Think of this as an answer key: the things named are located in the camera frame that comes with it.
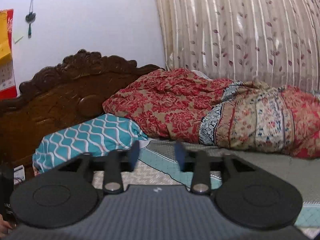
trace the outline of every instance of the patterned blanket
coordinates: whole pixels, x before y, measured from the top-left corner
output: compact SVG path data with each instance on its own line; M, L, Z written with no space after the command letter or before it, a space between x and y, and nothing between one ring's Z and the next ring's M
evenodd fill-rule
M320 156L319 100L295 87L206 80L191 71L156 70L103 103L148 136L235 150Z

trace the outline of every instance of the white wall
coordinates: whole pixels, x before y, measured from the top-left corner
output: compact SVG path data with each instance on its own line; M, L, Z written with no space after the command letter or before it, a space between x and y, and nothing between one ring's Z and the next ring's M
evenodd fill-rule
M156 0L34 0L31 39L25 22L29 4L0 0L0 9L14 9L13 34L24 34L12 46L17 88L41 68L61 63L82 48L135 59L138 66L164 66Z

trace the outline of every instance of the yellow paper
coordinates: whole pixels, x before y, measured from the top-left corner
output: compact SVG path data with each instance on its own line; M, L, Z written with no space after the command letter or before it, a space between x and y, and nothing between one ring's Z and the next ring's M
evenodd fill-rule
M0 66L12 60L9 47L7 11L0 11Z

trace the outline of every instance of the beige curtain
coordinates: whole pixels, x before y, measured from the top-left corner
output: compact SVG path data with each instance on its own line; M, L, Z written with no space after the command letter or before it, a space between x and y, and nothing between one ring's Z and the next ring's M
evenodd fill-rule
M320 0L157 0L166 67L319 90Z

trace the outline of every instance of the round black pad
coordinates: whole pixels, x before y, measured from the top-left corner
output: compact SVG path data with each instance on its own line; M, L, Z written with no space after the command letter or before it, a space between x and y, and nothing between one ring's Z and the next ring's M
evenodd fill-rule
M233 222L256 229L291 225L302 208L295 187L263 172L242 172L229 179L217 190L215 202Z
M21 184L11 195L17 219L37 228L74 224L97 205L96 189L74 172L48 172Z

